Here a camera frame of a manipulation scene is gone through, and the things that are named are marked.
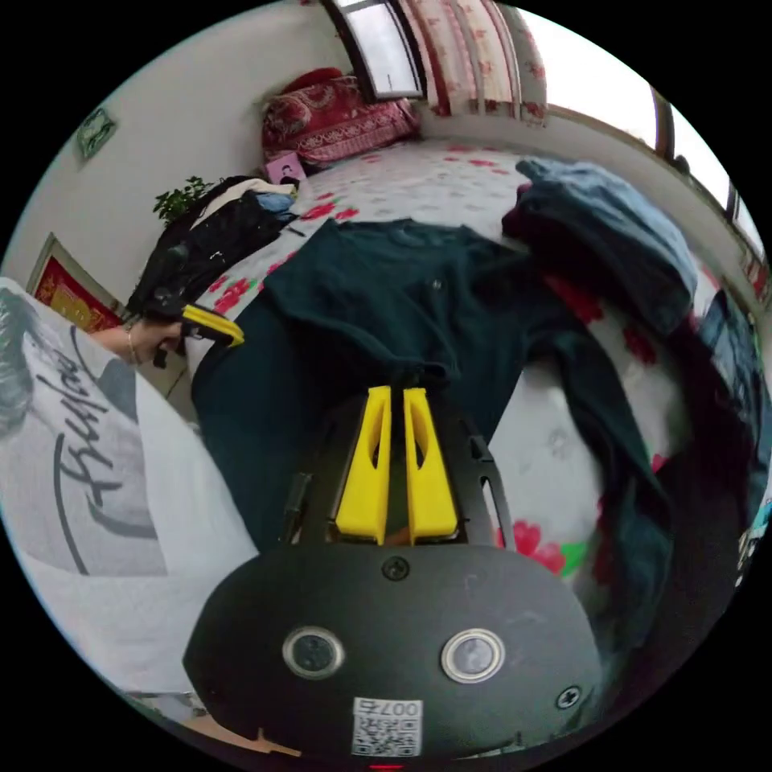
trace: black jacket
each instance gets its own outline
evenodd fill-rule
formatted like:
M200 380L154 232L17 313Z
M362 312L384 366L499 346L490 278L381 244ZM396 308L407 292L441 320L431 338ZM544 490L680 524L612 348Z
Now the black jacket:
M225 179L166 228L126 304L130 312L145 313L161 290L177 305L194 302L224 271L278 238L289 220L263 209L254 195L229 201L191 230L211 201L246 179Z

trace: white t-shirt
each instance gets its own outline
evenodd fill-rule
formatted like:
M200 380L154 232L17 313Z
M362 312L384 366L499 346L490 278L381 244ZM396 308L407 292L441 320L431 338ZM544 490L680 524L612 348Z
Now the white t-shirt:
M40 601L129 692L188 692L210 592L257 550L201 440L131 367L0 279L0 509Z

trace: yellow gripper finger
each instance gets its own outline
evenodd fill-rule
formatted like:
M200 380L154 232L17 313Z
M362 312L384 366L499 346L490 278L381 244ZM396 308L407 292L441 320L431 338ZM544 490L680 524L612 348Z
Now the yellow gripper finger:
M404 448L411 543L450 538L458 530L458 518L423 388L404 391Z
M231 342L228 344L229 348L240 346L244 342L244 332L235 322L226 319L221 314L212 313L201 306L196 306L192 303L185 306L183 318L194 324L208 327L211 330L216 330L223 335L229 336L231 339Z
M392 390L371 388L335 525L342 536L383 544L392 450Z

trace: qr code sticker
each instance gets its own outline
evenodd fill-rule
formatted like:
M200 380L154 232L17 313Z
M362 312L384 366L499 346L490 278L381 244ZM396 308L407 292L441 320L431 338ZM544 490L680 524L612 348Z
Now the qr code sticker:
M355 756L421 755L421 700L354 700Z

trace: red floral pillow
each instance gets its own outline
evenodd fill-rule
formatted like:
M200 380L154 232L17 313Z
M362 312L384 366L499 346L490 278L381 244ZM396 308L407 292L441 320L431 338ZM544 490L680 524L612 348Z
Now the red floral pillow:
M291 91L298 91L300 88L315 86L318 83L324 83L325 80L339 78L342 75L343 73L338 70L337 67L320 67L318 70L311 70L311 72L307 72L305 75L295 78L292 83L281 90L281 93L289 94Z
M263 118L263 153L273 161L295 152L323 168L417 134L418 118L405 99L366 105L354 76L280 94Z

